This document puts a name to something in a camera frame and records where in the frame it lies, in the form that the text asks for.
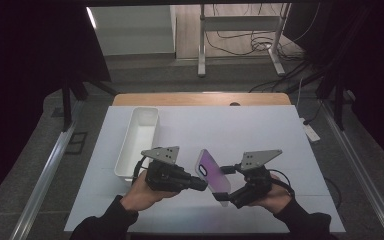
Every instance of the phone case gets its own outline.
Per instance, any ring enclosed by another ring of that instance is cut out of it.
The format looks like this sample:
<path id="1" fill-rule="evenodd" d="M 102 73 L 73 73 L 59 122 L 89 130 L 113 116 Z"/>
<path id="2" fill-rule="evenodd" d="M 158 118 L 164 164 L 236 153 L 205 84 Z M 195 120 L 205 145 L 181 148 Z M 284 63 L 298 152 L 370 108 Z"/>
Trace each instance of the phone case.
<path id="1" fill-rule="evenodd" d="M 219 165 L 207 149 L 201 150 L 195 165 L 195 171 L 201 179 L 208 183 L 208 188 L 212 193 L 230 193 L 231 186 L 229 180 L 220 170 Z M 227 207 L 229 202 L 221 201 L 220 204 L 223 207 Z"/>

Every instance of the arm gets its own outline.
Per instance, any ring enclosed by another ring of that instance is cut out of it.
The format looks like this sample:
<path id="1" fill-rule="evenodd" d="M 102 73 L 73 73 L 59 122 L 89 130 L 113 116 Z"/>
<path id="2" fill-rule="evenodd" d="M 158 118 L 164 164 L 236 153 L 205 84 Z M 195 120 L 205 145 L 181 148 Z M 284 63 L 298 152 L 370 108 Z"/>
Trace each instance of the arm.
<path id="1" fill-rule="evenodd" d="M 143 171 L 126 196 L 117 196 L 101 217 L 88 217 L 74 229 L 70 240 L 125 239 L 130 225 L 136 222 L 139 211 L 148 209 L 163 198 L 178 193 L 153 191 L 145 182 Z"/>
<path id="2" fill-rule="evenodd" d="M 331 239 L 329 232 L 330 215 L 307 213 L 295 198 L 292 198 L 286 189 L 279 185 L 273 184 L 272 190 L 267 196 L 251 203 L 250 206 L 261 206 L 273 213 L 275 218 L 286 224 L 291 239 Z"/>

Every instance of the black sweatshirt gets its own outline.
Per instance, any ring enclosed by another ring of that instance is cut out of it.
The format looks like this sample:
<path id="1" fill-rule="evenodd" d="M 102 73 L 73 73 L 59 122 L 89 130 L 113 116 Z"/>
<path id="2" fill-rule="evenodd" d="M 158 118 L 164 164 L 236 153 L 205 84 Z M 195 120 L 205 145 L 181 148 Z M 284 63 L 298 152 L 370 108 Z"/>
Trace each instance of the black sweatshirt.
<path id="1" fill-rule="evenodd" d="M 102 217 L 88 217 L 74 229 L 71 240 L 125 239 L 127 229 L 136 222 L 139 214 L 127 212 L 117 196 Z M 295 199 L 274 217 L 284 222 L 290 234 L 288 239 L 330 239 L 331 217 L 324 213 L 308 214 Z"/>

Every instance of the power strip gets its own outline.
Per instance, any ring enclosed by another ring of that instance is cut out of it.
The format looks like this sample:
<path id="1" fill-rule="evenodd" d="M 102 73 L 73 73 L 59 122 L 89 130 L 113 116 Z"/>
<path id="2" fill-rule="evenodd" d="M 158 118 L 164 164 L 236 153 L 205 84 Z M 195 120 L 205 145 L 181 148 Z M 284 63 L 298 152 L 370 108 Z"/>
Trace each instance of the power strip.
<path id="1" fill-rule="evenodd" d="M 311 143 L 316 143 L 316 142 L 320 141 L 319 135 L 317 135 L 317 133 L 313 130 L 313 128 L 309 124 L 308 125 L 304 125 L 305 119 L 304 118 L 300 118 L 300 120 L 301 120 L 301 123 L 302 123 L 302 127 L 304 128 L 304 132 L 305 132 L 305 134 L 307 134 L 308 140 Z"/>

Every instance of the rectangular container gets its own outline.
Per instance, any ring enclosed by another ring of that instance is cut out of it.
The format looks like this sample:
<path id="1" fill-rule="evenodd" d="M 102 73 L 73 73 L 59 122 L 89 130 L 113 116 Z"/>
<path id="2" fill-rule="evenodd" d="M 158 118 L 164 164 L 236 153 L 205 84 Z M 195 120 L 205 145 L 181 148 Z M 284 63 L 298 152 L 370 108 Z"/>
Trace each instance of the rectangular container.
<path id="1" fill-rule="evenodd" d="M 138 107 L 133 110 L 126 137 L 114 168 L 115 174 L 126 183 L 132 181 L 135 166 L 143 157 L 141 152 L 153 148 L 157 125 L 157 108 Z M 149 159 L 146 159 L 142 166 L 148 167 L 148 165 Z"/>

